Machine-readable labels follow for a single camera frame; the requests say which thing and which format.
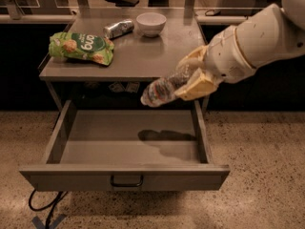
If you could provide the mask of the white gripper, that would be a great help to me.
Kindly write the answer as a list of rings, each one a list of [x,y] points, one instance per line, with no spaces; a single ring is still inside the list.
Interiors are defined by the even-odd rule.
[[[237,45],[236,26],[218,33],[207,46],[194,49],[177,64],[176,68],[190,66],[197,69],[185,85],[174,94],[190,101],[215,92],[221,82],[237,83],[255,74]]]

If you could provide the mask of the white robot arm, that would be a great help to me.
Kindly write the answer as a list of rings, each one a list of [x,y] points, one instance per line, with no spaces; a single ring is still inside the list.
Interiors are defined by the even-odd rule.
[[[305,54],[305,0],[281,0],[230,26],[185,58],[177,68],[194,73],[174,95],[193,100],[215,92],[220,83],[237,83],[272,62]]]

